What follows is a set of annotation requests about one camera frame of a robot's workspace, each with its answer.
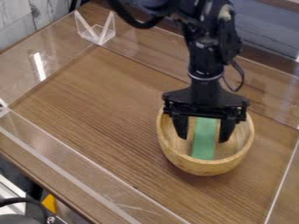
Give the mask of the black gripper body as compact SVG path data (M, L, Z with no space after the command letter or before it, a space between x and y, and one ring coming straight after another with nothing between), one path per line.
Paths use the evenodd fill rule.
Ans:
M202 116L237 122L247 120L249 99L231 93L221 85L223 74L209 78L191 78L187 88L163 94L163 112L173 116Z

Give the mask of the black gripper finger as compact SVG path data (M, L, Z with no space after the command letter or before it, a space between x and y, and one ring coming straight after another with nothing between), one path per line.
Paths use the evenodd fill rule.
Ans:
M221 120L221 126L219 126L219 142L221 143L226 143L230 140L235 126L237 126L235 116L230 116L227 119Z
M173 114L173 125L179 138L187 139L190 128L190 117L182 114Z

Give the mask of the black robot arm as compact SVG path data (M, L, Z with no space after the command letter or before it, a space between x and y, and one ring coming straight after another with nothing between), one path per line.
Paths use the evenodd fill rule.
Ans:
M139 8L151 16L141 22L121 0L107 1L137 29L150 29L166 18L181 25L190 51L191 85L163 94L163 112L173 118L181 138L189 136L193 116L219 119L219 141L227 142L237 124L247 120L249 108L249 99L237 94L239 89L225 78L226 66L245 73L235 61L243 41L235 26L234 3L230 0L139 0Z

